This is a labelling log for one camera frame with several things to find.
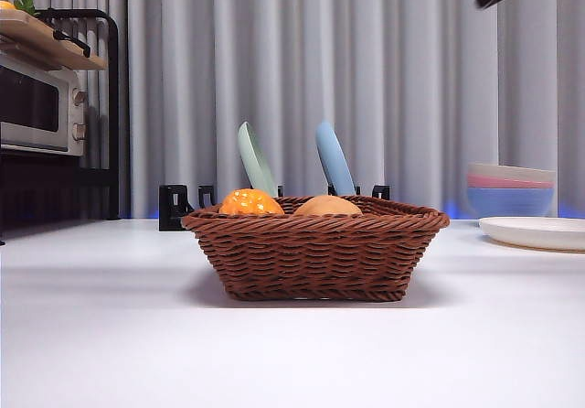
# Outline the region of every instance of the blue bowl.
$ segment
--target blue bowl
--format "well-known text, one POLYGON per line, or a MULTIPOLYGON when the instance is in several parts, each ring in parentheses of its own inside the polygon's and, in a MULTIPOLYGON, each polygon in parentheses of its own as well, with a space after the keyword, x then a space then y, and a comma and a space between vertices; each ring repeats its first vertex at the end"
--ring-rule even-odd
POLYGON ((467 198, 480 218, 545 216, 554 188, 467 188, 467 198))

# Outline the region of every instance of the basket rim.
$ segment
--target basket rim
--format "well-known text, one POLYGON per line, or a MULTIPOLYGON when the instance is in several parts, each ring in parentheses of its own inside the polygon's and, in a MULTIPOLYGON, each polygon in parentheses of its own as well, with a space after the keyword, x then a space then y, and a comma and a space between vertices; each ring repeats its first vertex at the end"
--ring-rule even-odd
MULTIPOLYGON (((289 201, 306 201, 308 199, 313 198, 313 196, 307 197, 282 197, 282 198, 274 198, 275 200, 279 199, 286 199, 289 201)), ((319 215, 294 215, 291 213, 284 213, 284 214, 225 214, 219 213, 219 208, 221 204, 217 204, 211 207, 206 207, 204 209, 197 209, 192 211, 191 213, 183 216, 181 218, 181 224, 186 229, 193 228, 193 221, 195 220, 230 220, 230 221, 252 221, 252 220, 262 220, 264 222, 272 222, 276 223, 276 221, 280 222, 281 220, 287 220, 291 224, 307 224, 308 221, 316 222, 319 221, 321 223, 327 222, 339 222, 340 219, 347 219, 352 220, 353 222, 356 221, 363 221, 363 222, 371 222, 372 220, 381 220, 386 223, 401 223, 404 222, 412 223, 413 225, 416 224, 418 228, 422 223, 426 222, 427 220, 432 219, 440 219, 438 223, 438 228, 445 228, 449 225, 449 216, 436 209, 432 209, 430 207, 424 206, 417 206, 413 204, 407 204, 403 202, 397 202, 394 200, 385 200, 380 198, 373 198, 370 196, 341 196, 340 198, 352 200, 352 199, 362 199, 368 202, 376 202, 382 203, 387 207, 390 207, 397 212, 394 214, 372 214, 372 213, 365 213, 365 214, 325 214, 323 216, 319 215)))

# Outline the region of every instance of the oven knob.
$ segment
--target oven knob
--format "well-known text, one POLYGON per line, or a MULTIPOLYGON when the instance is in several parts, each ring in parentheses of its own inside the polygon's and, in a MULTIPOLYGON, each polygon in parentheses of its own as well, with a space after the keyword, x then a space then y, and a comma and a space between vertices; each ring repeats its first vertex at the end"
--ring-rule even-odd
POLYGON ((75 141, 85 140, 85 124, 74 123, 73 124, 73 139, 75 141))
POLYGON ((80 104, 82 104, 83 102, 85 102, 85 98, 86 97, 87 97, 87 92, 73 90, 73 103, 76 106, 79 106, 80 104))

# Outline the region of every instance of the toaster oven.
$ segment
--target toaster oven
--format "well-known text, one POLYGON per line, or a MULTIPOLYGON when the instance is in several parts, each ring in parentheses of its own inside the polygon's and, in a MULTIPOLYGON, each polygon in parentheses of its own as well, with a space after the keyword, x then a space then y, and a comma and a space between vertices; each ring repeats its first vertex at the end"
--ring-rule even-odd
POLYGON ((45 71, 0 52, 2 148, 82 156, 85 95, 75 71, 45 71))

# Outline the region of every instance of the brown woven basket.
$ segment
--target brown woven basket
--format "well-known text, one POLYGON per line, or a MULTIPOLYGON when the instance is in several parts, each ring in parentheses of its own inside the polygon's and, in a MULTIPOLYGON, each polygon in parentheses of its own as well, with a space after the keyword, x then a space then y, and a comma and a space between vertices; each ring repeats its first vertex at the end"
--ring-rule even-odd
POLYGON ((344 196, 363 215, 293 216, 310 198, 277 198, 284 215, 185 216, 226 291, 240 300, 400 300, 410 274, 449 217, 435 209, 344 196))

